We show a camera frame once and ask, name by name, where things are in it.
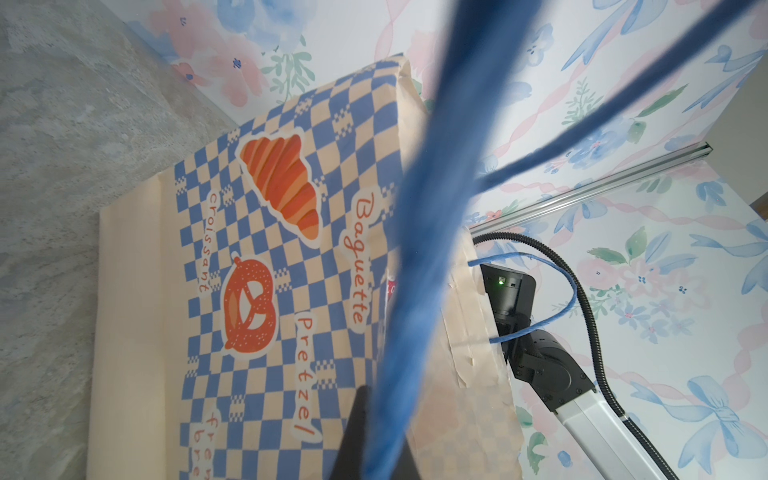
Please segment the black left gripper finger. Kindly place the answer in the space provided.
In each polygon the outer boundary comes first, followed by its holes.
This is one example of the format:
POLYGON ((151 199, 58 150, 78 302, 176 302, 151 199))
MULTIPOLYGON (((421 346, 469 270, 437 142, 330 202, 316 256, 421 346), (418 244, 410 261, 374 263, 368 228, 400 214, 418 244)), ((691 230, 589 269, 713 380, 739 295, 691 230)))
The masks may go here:
MULTIPOLYGON (((367 385, 356 390, 356 396, 336 460, 328 478, 330 480, 360 480, 363 447, 367 425, 368 399, 371 388, 367 385)), ((420 480, 420 474, 410 447, 404 442, 392 480, 420 480)))

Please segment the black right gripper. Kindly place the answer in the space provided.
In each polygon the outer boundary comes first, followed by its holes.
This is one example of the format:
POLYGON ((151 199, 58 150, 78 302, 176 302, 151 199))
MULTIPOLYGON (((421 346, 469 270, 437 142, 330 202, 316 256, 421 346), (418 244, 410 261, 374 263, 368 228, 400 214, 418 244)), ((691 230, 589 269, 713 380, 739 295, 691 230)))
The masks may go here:
MULTIPOLYGON (((530 327, 535 279, 497 265, 483 265, 481 272, 498 335, 518 333, 530 327)), ((514 377, 529 384, 551 411, 596 391, 594 382, 573 357, 543 329, 504 341, 501 348, 514 377)))

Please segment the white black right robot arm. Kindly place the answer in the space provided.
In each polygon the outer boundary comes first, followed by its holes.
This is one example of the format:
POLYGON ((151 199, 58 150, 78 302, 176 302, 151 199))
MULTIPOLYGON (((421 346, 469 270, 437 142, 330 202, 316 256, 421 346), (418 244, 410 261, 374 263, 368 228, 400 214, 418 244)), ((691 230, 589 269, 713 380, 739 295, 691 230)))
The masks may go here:
POLYGON ((510 268, 480 265, 504 358, 529 384, 606 479, 662 479, 660 467, 611 409, 570 353, 531 320, 535 279, 510 268))

